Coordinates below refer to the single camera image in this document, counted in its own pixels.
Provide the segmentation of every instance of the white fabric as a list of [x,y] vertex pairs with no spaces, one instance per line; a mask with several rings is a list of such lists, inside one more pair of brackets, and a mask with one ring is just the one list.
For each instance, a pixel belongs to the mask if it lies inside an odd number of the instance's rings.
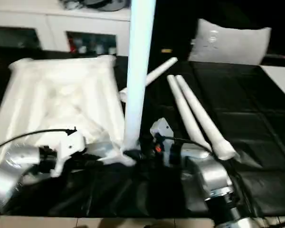
[[[0,107],[0,143],[35,130],[76,127],[87,143],[109,135],[109,141],[121,146],[124,114],[113,65],[113,56],[11,64]],[[18,142],[55,148],[63,137],[65,133],[45,133]],[[121,156],[119,149],[111,153]]]
[[267,52],[271,28],[231,29],[199,19],[190,61],[258,65]]

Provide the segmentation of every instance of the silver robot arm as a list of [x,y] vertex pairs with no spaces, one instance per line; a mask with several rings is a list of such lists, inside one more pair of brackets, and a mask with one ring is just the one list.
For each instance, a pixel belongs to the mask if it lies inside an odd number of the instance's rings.
[[174,147],[173,131],[164,118],[156,121],[150,132],[154,137],[154,150],[162,154],[165,166],[175,166],[172,158],[180,156],[178,165],[184,172],[197,175],[199,187],[216,228],[253,227],[250,218],[237,208],[232,181],[226,169],[206,147],[192,143],[184,143],[180,149]]
[[[65,137],[54,150],[23,144],[11,146],[0,163],[0,210],[22,186],[59,177],[65,162],[85,146],[85,139],[78,131]],[[36,166],[43,168],[37,175],[31,173]]]

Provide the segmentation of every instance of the black mat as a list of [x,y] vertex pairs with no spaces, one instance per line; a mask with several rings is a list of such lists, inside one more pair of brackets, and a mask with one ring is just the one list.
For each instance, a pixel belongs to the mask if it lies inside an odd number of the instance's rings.
[[[0,49],[0,101],[11,62],[31,57],[68,58],[69,54]],[[119,89],[126,85],[127,58],[117,59]],[[183,75],[241,160],[224,165],[254,216],[285,216],[285,95],[257,66],[179,62],[146,89],[141,139],[165,117],[176,137],[188,138],[166,75]],[[152,161],[95,166],[31,186],[6,214],[59,217],[206,217],[194,177],[181,181],[180,170]]]

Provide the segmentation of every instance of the vertical white pole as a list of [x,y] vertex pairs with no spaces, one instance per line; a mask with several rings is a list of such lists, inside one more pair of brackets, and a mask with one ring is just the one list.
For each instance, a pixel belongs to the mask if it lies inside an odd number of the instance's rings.
[[140,134],[155,4],[156,0],[132,0],[124,151],[137,147]]

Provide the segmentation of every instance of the white pole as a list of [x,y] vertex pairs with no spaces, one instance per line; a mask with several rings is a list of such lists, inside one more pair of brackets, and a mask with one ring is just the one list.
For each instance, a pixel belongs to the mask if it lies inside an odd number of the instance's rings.
[[210,145],[206,142],[183,94],[181,93],[181,89],[177,85],[174,76],[167,76],[167,80],[190,139],[211,150]]
[[138,145],[155,4],[156,0],[132,0],[124,151],[135,149]]
[[213,123],[199,100],[190,89],[186,81],[181,75],[176,76],[176,80],[180,85],[182,92],[184,93],[187,102],[193,110],[200,125],[211,141],[212,148],[217,157],[221,160],[228,160],[235,156],[236,151],[233,146],[223,137],[216,125]]
[[[147,75],[146,87],[151,82],[153,82],[155,79],[157,79],[160,75],[162,75],[163,72],[168,70],[176,62],[177,62],[177,58],[176,57],[172,57],[169,60],[167,60],[166,62],[164,62],[163,64],[161,64],[158,68],[156,68],[152,72],[150,72]],[[127,100],[127,87],[122,89],[121,91],[119,91],[119,96],[120,96],[120,100],[122,102],[126,103],[126,100]]]

